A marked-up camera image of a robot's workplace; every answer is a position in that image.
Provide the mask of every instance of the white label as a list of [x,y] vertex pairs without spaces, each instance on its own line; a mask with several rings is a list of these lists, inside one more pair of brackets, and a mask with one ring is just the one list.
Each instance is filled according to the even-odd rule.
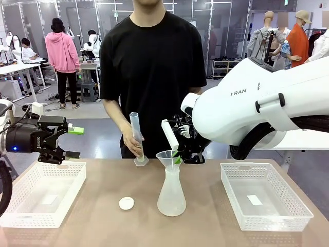
[[247,196],[249,201],[254,205],[254,206],[257,206],[257,205],[263,205],[263,203],[258,199],[257,196],[255,195],[251,195],[251,196]]
[[54,202],[54,200],[56,199],[57,195],[47,195],[44,197],[44,199],[42,200],[41,204],[47,204],[50,205]]

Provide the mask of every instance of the man in black t-shirt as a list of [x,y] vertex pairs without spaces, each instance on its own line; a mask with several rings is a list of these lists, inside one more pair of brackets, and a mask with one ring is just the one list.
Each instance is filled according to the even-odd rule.
[[162,0],[133,0],[134,12],[104,38],[101,99],[123,137],[123,158],[141,155],[129,114],[137,112],[144,154],[169,150],[161,121],[180,114],[189,92],[201,93],[206,75],[201,37],[189,22],[166,12]]

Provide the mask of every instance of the gray jacket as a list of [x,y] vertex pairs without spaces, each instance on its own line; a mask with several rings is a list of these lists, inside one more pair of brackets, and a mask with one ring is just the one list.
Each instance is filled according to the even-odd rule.
[[[248,57],[258,58],[264,61],[268,49],[269,37],[271,33],[270,31],[268,31],[269,28],[271,27],[263,27],[253,32],[247,50]],[[278,30],[274,31],[274,34],[278,42],[280,44],[283,44],[285,39],[282,36],[282,34]]]

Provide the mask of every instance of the chin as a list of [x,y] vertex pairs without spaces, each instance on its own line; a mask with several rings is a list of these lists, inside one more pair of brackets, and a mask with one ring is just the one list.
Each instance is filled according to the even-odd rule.
[[161,0],[135,0],[135,2],[142,6],[156,6]]

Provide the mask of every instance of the plastic tray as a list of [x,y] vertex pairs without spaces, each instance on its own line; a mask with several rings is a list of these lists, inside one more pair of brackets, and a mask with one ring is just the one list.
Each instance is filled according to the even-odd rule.
[[86,162],[36,163],[14,185],[0,226],[60,227],[85,179]]
[[243,231],[302,232],[312,212],[271,164],[221,164],[221,178]]

